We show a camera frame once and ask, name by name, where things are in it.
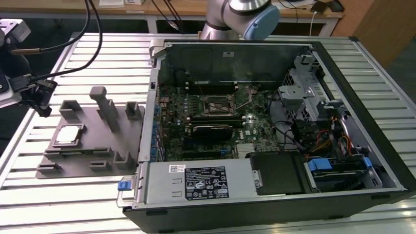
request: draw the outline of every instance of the wooden desk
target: wooden desk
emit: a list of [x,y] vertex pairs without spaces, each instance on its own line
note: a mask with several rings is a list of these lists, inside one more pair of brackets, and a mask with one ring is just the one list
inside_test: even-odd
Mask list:
[[[146,20],[150,0],[143,5],[127,4],[123,8],[100,8],[100,0],[94,0],[103,19]],[[0,0],[3,18],[78,19],[86,17],[84,0]]]
[[[171,11],[164,3],[163,0],[154,0],[156,5],[159,6],[164,15],[167,15],[168,19],[175,19],[171,15]],[[166,20],[164,17],[160,15],[154,3],[151,0],[150,8],[147,10],[148,14],[148,26],[150,32],[158,33],[156,28],[156,21]],[[203,20],[206,21],[206,9],[207,9],[207,1],[204,0],[171,0],[171,3],[182,16],[183,20]],[[280,16],[282,19],[279,22],[283,23],[311,23],[312,20],[312,12],[310,11],[311,6],[302,6],[299,8],[307,8],[307,10],[298,10],[298,20],[296,20],[296,11],[295,9],[282,9]],[[330,9],[324,12],[323,15],[315,15],[314,23],[323,23],[324,27],[320,31],[320,36],[328,37],[332,34],[332,31],[338,25],[339,19],[344,17],[343,12],[332,12]]]

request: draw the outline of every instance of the metal workbench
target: metal workbench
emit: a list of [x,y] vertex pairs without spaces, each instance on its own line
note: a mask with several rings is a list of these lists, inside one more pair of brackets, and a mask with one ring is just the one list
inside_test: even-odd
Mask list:
[[[92,105],[88,93],[104,85],[116,104],[138,101],[146,105],[151,67],[151,39],[195,39],[196,35],[106,34],[102,54],[88,69],[58,77],[51,100],[52,116],[40,118],[30,110],[0,158],[0,233],[135,233],[140,229],[124,217],[116,205],[118,181],[122,176],[44,179],[35,178],[66,99]],[[271,37],[270,40],[304,37]],[[347,38],[314,38],[323,42],[364,105],[378,121],[411,171],[416,173],[416,106],[360,43]],[[67,48],[55,71],[82,66],[92,57],[98,34],[87,34]],[[350,218],[276,225],[208,230],[194,233],[414,233],[416,201],[371,208]]]

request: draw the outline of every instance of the sticker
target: sticker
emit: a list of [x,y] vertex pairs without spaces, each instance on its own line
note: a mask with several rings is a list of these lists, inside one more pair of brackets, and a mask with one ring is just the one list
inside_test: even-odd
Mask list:
[[187,168],[184,180],[188,201],[230,197],[226,167]]
[[223,52],[223,57],[234,57],[235,53],[234,52]]
[[144,11],[126,11],[126,13],[132,13],[132,14],[144,14]]
[[184,172],[186,165],[170,165],[170,172]]

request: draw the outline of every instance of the desk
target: desk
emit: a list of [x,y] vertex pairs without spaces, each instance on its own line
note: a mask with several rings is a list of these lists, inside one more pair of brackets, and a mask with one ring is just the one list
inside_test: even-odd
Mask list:
[[[163,0],[155,0],[168,19],[174,19]],[[206,1],[172,0],[172,4],[183,20],[206,21]],[[86,17],[83,0],[3,0],[0,1],[0,16],[3,18],[50,18],[50,19],[83,19]],[[158,33],[156,21],[166,20],[160,15],[151,0],[143,5],[127,4],[123,8],[99,8],[100,17],[108,20],[147,20],[150,33]],[[299,23],[311,23],[312,13],[298,10]],[[330,9],[323,15],[315,16],[315,23],[324,24],[320,36],[330,36],[343,13],[334,13]],[[294,9],[282,10],[283,23],[296,23]]]
[[[51,117],[42,118],[32,109],[28,111],[0,157],[2,233],[144,234],[116,205],[118,182],[123,176],[36,179],[35,174],[60,120],[63,100],[76,99],[80,105],[92,105],[90,89],[96,85],[107,87],[107,97],[114,99],[116,105],[127,101],[146,104],[151,74],[148,47],[152,39],[196,39],[196,35],[104,34],[103,49],[91,67],[54,78],[59,86],[51,98]],[[416,174],[416,109],[408,96],[366,49],[348,38],[268,38],[286,41],[302,39],[315,39],[323,43],[396,151]],[[98,34],[87,33],[78,43],[68,46],[54,72],[87,62],[95,53],[98,41]],[[416,202],[415,199],[407,199],[374,207],[348,218],[188,233],[415,233],[415,217]]]
[[[94,0],[102,19],[146,20],[150,2],[143,5],[127,4],[123,8],[100,8]],[[84,19],[84,0],[2,0],[2,18]]]
[[[174,20],[174,16],[171,15],[170,9],[163,2],[163,0],[154,0],[156,5],[159,6],[162,12],[167,15],[170,20]],[[150,8],[147,11],[147,21],[150,27],[150,33],[158,33],[156,21],[166,20],[160,15],[152,1],[150,2]],[[171,1],[179,15],[183,20],[202,20],[206,21],[206,8],[207,1],[202,0],[172,0]],[[302,6],[299,8],[307,8],[307,10],[298,10],[298,22],[299,23],[311,23],[312,20],[312,12],[310,11],[311,6]],[[280,21],[282,23],[296,23],[296,11],[295,9],[283,9],[280,10]],[[316,15],[314,19],[314,23],[324,24],[324,27],[319,33],[320,36],[328,37],[332,34],[332,31],[338,25],[339,20],[344,17],[343,12],[332,12],[328,8],[323,15]]]

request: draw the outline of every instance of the table leg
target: table leg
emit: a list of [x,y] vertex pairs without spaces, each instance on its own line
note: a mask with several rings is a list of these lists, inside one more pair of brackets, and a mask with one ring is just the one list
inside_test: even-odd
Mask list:
[[158,33],[158,16],[146,16],[146,20],[148,22],[150,33]]
[[331,34],[336,28],[339,19],[328,19],[323,29],[320,30],[319,36],[320,37],[331,37]]

